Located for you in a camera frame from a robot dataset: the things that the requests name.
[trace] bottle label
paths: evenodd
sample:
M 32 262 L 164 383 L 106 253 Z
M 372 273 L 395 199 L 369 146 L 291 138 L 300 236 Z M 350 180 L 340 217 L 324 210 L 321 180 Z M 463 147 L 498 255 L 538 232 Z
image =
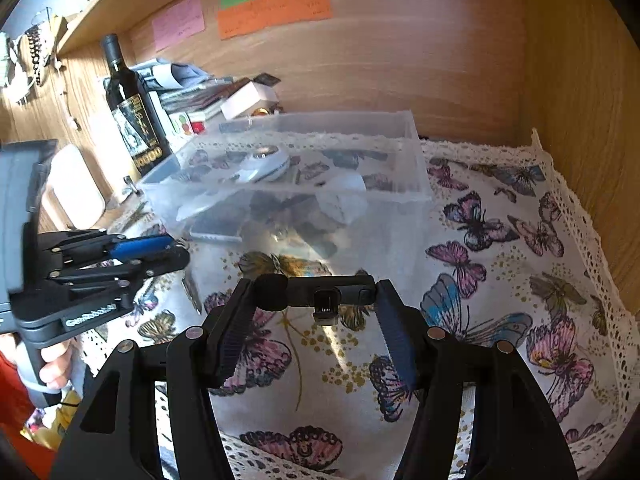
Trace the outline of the bottle label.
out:
M 162 157 L 162 148 L 151 126 L 140 94 L 121 102 L 113 111 L 122 139 L 138 169 Z

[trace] plastic bin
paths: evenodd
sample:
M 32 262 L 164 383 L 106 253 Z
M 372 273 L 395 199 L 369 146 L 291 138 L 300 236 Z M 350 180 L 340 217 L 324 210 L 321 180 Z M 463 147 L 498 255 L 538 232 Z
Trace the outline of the plastic bin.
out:
M 245 159 L 273 146 L 288 166 L 242 183 Z M 332 274 L 364 269 L 400 293 L 419 279 L 431 188 L 411 112 L 209 123 L 140 188 L 174 237 L 320 261 Z

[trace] butterfly print tablecloth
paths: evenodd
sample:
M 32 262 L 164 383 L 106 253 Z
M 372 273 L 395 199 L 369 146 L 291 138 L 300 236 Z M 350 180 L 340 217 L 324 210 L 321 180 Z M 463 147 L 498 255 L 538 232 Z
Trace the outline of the butterfly print tablecloth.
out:
M 405 303 L 460 340 L 488 346 L 511 341 L 544 391 L 577 468 L 595 467 L 637 402 L 629 397 L 638 377 L 626 349 L 638 343 L 638 330 L 624 325 L 622 306 L 612 302 L 602 284 L 606 276 L 594 270 L 595 264 L 587 269 L 583 263 L 585 251 L 578 250 L 572 235 L 575 219 L 568 217 L 550 159 L 533 148 L 479 151 L 425 142 L 423 149 L 433 208 L 423 220 L 428 243 L 420 248 L 422 279 Z M 313 179 L 331 165 L 354 169 L 368 158 L 375 160 L 376 152 L 352 157 L 329 152 L 309 167 L 296 163 L 304 178 Z M 384 174 L 368 178 L 379 189 L 389 186 Z M 142 204 L 112 230 L 135 236 L 160 232 L 162 226 Z M 152 280 L 132 314 L 82 338 L 92 368 L 124 338 L 158 343 L 201 323 L 228 300 L 241 276 L 331 273 L 327 262 L 287 254 L 205 244 L 190 250 L 187 285 L 192 293 L 197 290 L 200 303 L 194 307 L 188 300 L 182 273 Z M 370 262 L 360 262 L 350 272 L 367 267 Z M 616 374 L 623 352 L 607 323 L 626 330 L 624 383 Z M 464 475 L 473 396 L 465 391 L 452 478 Z M 162 385 L 158 402 L 166 406 Z M 418 402 L 396 374 L 372 308 L 342 305 L 339 324 L 332 328 L 315 325 L 306 309 L 258 310 L 236 373 L 212 392 L 212 404 L 223 433 L 292 463 L 295 471 L 382 480 L 392 478 L 398 466 Z M 171 449 L 166 412 L 160 414 L 159 428 L 161 446 Z M 257 477 L 293 474 L 262 465 L 255 467 Z

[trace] dark glass bottle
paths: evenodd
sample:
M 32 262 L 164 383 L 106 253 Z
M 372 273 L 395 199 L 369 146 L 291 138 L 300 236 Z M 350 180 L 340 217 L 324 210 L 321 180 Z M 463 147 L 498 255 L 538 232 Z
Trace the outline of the dark glass bottle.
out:
M 171 155 L 171 149 L 142 78 L 124 62 L 118 37 L 109 34 L 101 45 L 110 72 L 107 104 L 129 155 L 144 176 Z

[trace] orange sleeve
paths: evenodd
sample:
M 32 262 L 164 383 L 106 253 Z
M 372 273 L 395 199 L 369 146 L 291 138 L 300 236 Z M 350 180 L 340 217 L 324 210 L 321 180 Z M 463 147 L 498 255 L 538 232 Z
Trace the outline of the orange sleeve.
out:
M 27 390 L 20 382 L 15 366 L 0 352 L 0 426 L 25 464 L 41 480 L 49 477 L 55 453 L 27 440 L 20 434 L 24 422 L 33 413 Z

